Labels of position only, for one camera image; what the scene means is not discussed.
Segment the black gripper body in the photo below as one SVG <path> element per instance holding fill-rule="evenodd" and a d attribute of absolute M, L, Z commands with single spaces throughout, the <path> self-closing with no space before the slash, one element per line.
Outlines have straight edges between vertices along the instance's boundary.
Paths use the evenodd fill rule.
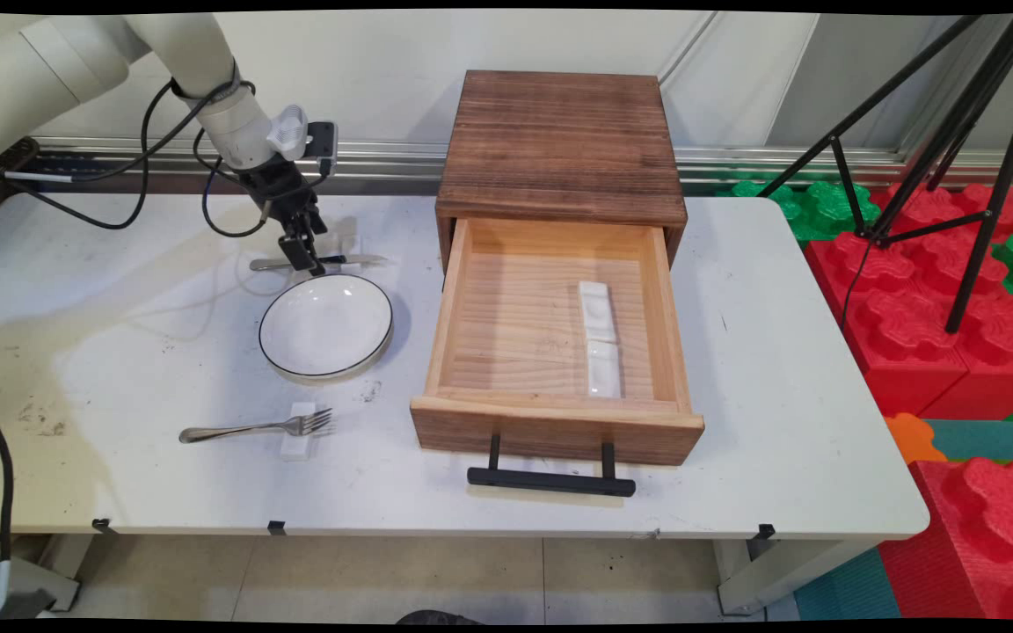
<path fill-rule="evenodd" d="M 324 183 L 324 160 L 320 161 L 320 173 L 312 179 L 305 178 L 295 162 L 275 157 L 258 168 L 240 171 L 238 181 L 259 206 L 271 201 L 269 217 L 284 234 L 296 232 L 296 214 L 302 209 L 318 209 L 317 188 Z"/>

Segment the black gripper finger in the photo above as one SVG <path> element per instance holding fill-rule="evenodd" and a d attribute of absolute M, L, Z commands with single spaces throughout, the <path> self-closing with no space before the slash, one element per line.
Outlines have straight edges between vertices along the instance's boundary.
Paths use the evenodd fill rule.
<path fill-rule="evenodd" d="M 295 233 L 311 258 L 318 258 L 315 241 L 327 233 L 326 225 L 317 209 L 302 209 L 295 215 Z"/>
<path fill-rule="evenodd" d="M 294 270 L 302 270 L 310 276 L 321 276 L 326 273 L 315 250 L 315 236 L 312 232 L 289 232 L 279 237 L 279 248 Z"/>

